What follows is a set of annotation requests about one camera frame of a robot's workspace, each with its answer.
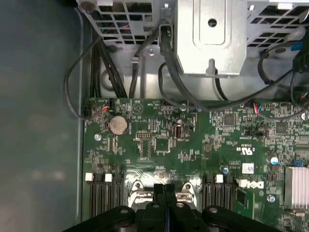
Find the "mounting hole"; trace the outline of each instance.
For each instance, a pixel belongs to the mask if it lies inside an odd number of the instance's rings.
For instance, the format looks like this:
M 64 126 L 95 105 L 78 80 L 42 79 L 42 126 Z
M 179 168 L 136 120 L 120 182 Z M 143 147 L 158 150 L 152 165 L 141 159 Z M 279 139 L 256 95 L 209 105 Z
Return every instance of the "mounting hole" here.
M 214 18 L 211 18 L 210 20 L 208 20 L 208 26 L 210 26 L 211 28 L 214 28 L 217 25 L 217 20 L 215 20 Z
M 276 49 L 276 50 L 275 50 L 275 53 L 280 54 L 280 53 L 283 53 L 283 52 L 285 52 L 285 51 L 286 51 L 286 48 L 285 48 L 285 47 L 282 47 L 282 48 Z
M 179 208 L 183 208 L 184 204 L 183 203 L 177 203 L 176 206 L 179 207 Z

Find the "capacitor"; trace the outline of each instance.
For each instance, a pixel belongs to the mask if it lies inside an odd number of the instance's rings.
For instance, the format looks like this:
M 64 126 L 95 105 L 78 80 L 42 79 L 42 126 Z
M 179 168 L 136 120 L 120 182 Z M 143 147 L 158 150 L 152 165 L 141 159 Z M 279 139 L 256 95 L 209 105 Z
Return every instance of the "capacitor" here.
M 277 165 L 279 163 L 278 158 L 276 156 L 273 156 L 273 155 L 267 156 L 266 161 L 268 163 L 271 163 L 272 165 Z
M 227 166 L 224 166 L 224 165 L 221 165 L 221 166 L 220 166 L 220 170 L 221 170 L 221 172 L 222 172 L 223 174 L 228 174 L 228 172 L 229 172 L 228 167 L 227 167 Z
M 270 202 L 270 203 L 274 203 L 276 201 L 276 198 L 275 198 L 274 195 L 268 195 L 267 201 Z

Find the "gray cable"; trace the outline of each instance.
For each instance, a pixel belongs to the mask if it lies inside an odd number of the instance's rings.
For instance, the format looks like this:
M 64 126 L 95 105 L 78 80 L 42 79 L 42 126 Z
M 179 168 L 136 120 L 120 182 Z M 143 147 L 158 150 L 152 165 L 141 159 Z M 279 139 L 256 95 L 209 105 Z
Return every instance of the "gray cable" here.
M 70 99 L 70 94 L 69 94 L 69 77 L 70 74 L 72 73 L 73 69 L 76 67 L 76 65 L 91 51 L 91 49 L 100 41 L 102 40 L 102 37 L 97 37 L 89 46 L 88 48 L 77 58 L 77 60 L 72 64 L 72 66 L 69 68 L 67 71 L 65 77 L 64 77 L 64 93 L 66 96 L 67 104 L 69 106 L 69 109 L 71 112 L 80 120 L 92 120 L 96 118 L 98 115 L 102 113 L 102 111 L 96 112 L 94 115 L 91 117 L 85 117 L 82 115 L 79 115 L 76 110 L 74 109 L 71 99 Z
M 142 53 L 142 51 L 149 45 L 151 45 L 159 36 L 159 29 L 156 29 L 153 31 L 153 33 L 139 46 L 135 53 L 135 57 L 139 57 Z M 129 98 L 134 98 L 136 83 L 137 83 L 137 77 L 139 73 L 139 64 L 133 63 L 132 66 L 132 81 L 130 85 L 129 90 Z

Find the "screw hole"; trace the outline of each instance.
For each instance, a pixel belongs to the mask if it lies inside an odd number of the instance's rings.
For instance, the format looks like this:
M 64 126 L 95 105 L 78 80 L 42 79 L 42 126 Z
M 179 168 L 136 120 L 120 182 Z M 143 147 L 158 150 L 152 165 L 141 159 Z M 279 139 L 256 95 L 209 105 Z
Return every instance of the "screw hole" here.
M 211 18 L 210 20 L 208 20 L 208 26 L 210 26 L 211 28 L 214 28 L 217 25 L 217 20 L 215 20 L 214 18 Z

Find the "cable connector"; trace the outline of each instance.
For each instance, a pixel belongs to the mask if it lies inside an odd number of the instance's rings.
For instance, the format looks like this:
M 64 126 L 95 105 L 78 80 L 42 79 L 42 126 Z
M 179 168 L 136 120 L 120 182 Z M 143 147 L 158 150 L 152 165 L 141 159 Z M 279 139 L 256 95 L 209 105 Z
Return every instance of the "cable connector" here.
M 303 46 L 293 59 L 293 73 L 309 73 L 309 30 L 303 38 Z

